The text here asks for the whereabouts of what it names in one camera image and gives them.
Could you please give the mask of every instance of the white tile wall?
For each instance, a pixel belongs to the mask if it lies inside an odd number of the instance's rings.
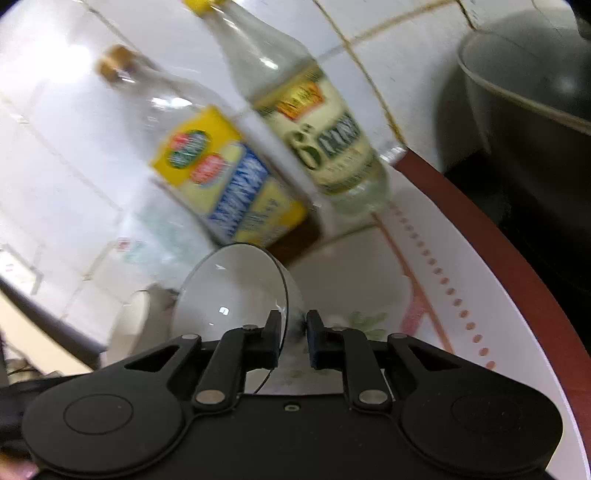
[[[7,244],[28,265],[32,265],[40,243],[0,210],[0,248]]]
[[[30,121],[101,194],[125,207],[150,171],[130,141],[126,116],[130,112],[95,72],[97,59],[119,41],[87,13],[80,32],[64,49],[60,60],[64,71],[47,83]]]
[[[82,282],[63,322],[102,345],[108,343],[115,319],[123,304],[93,280]]]
[[[95,284],[120,301],[127,301],[131,294],[143,290],[154,280],[136,265],[123,263],[114,245],[92,274]]]
[[[478,145],[456,62],[468,32],[466,18],[452,3],[355,45],[408,145],[439,169]]]
[[[61,251],[55,248],[43,248],[35,266],[43,272],[43,280],[32,298],[61,318],[84,276],[69,266],[61,257]]]
[[[455,68],[458,42],[469,31],[457,2],[236,1],[320,58],[374,146],[394,137],[381,97],[408,145],[439,170],[478,148]],[[562,2],[534,1],[544,8]],[[461,2],[477,26],[532,8],[532,0]],[[427,5],[433,8],[424,12]],[[350,43],[341,45],[341,34]],[[247,110],[220,48],[181,0],[21,0],[0,19],[0,243],[44,275],[34,298],[99,342],[122,301],[150,282],[109,250],[148,173],[130,140],[128,112],[93,71],[115,43],[220,94],[242,112],[240,129],[315,194]]]
[[[531,0],[460,0],[470,20],[479,28],[523,10],[533,9]]]
[[[118,214],[25,126],[0,161],[0,205],[80,273],[112,239]]]
[[[348,40],[435,0],[319,0]]]
[[[0,92],[23,112],[85,11],[74,0],[27,0],[0,20]]]

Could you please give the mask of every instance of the pot lid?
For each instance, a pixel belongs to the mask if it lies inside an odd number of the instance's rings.
[[[489,90],[591,121],[591,40],[580,36],[571,10],[525,11],[486,25],[464,40],[459,57]]]

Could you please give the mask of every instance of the bottle cap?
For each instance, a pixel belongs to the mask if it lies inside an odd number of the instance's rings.
[[[212,5],[221,4],[223,0],[183,0],[195,15],[202,17],[209,12]]]
[[[97,71],[109,83],[119,78],[119,72],[126,70],[135,58],[135,53],[128,50],[123,45],[115,45],[103,53],[102,58],[97,64]]]

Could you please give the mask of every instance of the wooden edge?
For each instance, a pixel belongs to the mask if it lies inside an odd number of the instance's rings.
[[[431,165],[410,151],[395,168],[439,207],[511,296],[569,399],[591,458],[591,358],[552,294],[496,225]]]
[[[46,335],[0,292],[0,328],[5,340],[43,374],[59,370],[64,375],[87,374],[92,370]]]

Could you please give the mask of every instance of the screw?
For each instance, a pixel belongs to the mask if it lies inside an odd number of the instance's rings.
[[[283,410],[285,411],[298,411],[299,409],[300,406],[297,403],[288,403],[285,405],[285,407],[283,407]]]
[[[217,405],[225,400],[226,396],[219,390],[203,390],[195,396],[195,400],[203,405]]]
[[[359,400],[367,405],[381,405],[388,399],[388,394],[382,390],[363,390]]]

